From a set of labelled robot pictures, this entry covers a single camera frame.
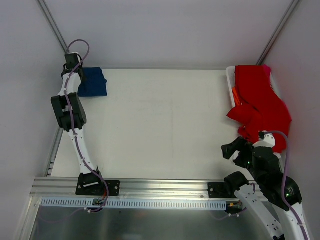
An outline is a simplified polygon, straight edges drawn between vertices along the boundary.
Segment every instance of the dark blue towel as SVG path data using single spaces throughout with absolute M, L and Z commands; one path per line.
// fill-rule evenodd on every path
M 84 67 L 86 80 L 82 82 L 78 89 L 79 97 L 107 96 L 107 80 L 100 67 Z

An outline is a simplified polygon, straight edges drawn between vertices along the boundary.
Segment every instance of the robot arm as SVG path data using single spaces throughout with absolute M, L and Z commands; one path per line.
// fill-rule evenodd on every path
M 255 196 L 248 185 L 248 180 L 241 172 L 227 176 L 224 179 L 224 186 L 229 195 L 234 194 L 253 216 L 259 219 L 271 239 L 279 240 L 283 237 L 289 240 L 310 239 L 307 228 L 305 226 L 304 229 L 301 228 L 295 215 L 297 213 L 301 221 L 305 222 L 301 193 L 296 182 L 290 177 L 286 178 L 285 198 L 295 212 L 281 198 L 283 173 L 279 159 L 272 151 L 272 147 L 276 144 L 275 138 L 272 134 L 263 132 L 260 132 L 259 136 L 261 139 L 255 144 L 238 137 L 234 142 L 223 145 L 221 149 L 225 159 L 229 159 L 236 151 L 239 152 L 233 162 L 251 173 L 263 195 L 272 203 L 281 225 Z
M 81 82 L 85 80 L 82 66 L 80 65 L 70 76 L 71 71 L 80 63 L 81 59 L 78 53 L 66 54 L 65 59 L 67 63 L 64 65 L 61 74 L 63 79 L 62 88 L 58 96 L 51 98 L 51 103 L 57 122 L 60 128 L 66 131 L 71 138 L 77 155 L 80 175 L 75 194 L 85 196 L 103 195 L 105 186 L 96 175 L 101 175 L 101 173 L 97 165 L 90 158 L 86 147 L 84 125 L 87 123 L 87 117 L 77 94 Z M 69 104 L 65 94 L 67 94 L 69 104 L 72 107 L 73 127 Z

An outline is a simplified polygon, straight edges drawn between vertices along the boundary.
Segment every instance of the orange object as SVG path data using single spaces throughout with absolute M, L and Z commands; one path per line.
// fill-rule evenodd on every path
M 240 106 L 241 105 L 241 101 L 239 99 L 239 96 L 238 96 L 238 93 L 237 93 L 237 89 L 236 89 L 235 86 L 232 88 L 232 93 L 233 93 L 233 98 L 234 98 L 235 105 L 236 106 Z

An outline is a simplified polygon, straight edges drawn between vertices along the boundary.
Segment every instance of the red fabric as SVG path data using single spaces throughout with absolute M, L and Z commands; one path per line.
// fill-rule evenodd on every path
M 236 106 L 228 117 L 243 124 L 238 132 L 252 143 L 259 140 L 259 131 L 281 131 L 289 134 L 292 121 L 284 102 L 270 87 L 270 73 L 263 66 L 236 66 L 235 86 L 242 105 Z M 273 150 L 281 153 L 286 141 L 274 134 Z

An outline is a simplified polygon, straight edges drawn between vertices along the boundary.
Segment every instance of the white work surface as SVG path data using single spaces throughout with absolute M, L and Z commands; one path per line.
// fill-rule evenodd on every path
M 223 180 L 247 170 L 222 157 L 237 137 L 225 71 L 104 70 L 107 97 L 81 98 L 85 140 L 104 178 Z M 52 177 L 78 177 L 64 132 Z

